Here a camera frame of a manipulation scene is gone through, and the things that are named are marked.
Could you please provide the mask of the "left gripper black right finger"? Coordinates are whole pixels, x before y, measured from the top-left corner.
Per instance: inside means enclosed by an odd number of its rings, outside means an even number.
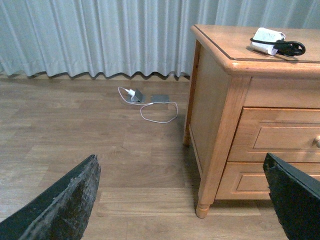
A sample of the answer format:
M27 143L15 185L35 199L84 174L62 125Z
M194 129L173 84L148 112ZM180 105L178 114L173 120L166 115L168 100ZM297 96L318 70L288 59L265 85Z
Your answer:
M320 182L272 153L263 170L279 223L290 240L320 238Z

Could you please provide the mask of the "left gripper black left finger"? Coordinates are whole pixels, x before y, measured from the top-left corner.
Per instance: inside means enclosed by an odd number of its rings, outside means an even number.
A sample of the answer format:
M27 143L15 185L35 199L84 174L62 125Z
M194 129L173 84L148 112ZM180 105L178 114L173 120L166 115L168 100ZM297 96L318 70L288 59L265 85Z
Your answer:
M94 154L0 223L2 240L80 240L96 200L101 167Z

